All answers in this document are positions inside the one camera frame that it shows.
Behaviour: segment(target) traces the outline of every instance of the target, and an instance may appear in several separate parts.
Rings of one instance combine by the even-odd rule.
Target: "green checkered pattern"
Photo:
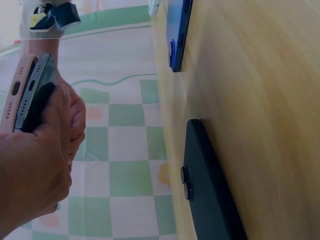
[[[166,152],[157,81],[79,93],[87,128],[70,195],[7,240],[176,240],[171,189],[159,180]]]

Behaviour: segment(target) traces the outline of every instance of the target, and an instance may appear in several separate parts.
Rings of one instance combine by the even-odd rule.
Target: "hand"
[[[70,135],[70,152],[69,152],[69,163],[74,160],[80,144],[85,139],[85,128],[86,128],[86,105],[84,101],[78,96],[75,90],[61,77],[58,73],[58,83],[65,84],[70,89],[71,97],[71,111],[70,111],[70,124],[71,124],[71,135]]]
[[[72,184],[69,89],[59,85],[33,133],[0,134],[0,239],[57,210]]]

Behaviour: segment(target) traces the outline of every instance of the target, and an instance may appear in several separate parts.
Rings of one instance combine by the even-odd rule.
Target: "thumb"
[[[42,124],[33,131],[34,135],[38,136],[43,134],[43,132],[48,131],[60,134],[60,118],[64,105],[65,93],[66,86],[64,84],[55,87],[42,112]]]

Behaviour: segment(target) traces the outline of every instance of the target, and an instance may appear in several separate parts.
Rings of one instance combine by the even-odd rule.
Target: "wooden table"
[[[181,73],[152,19],[179,240],[196,240],[180,180],[203,120],[250,240],[320,239],[320,1],[196,0]]]

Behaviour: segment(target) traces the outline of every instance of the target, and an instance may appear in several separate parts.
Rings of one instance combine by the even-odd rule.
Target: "pink phone case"
[[[33,62],[35,64],[38,62],[38,58],[34,54],[23,56],[19,61],[4,104],[0,122],[0,133],[14,132],[17,111]]]

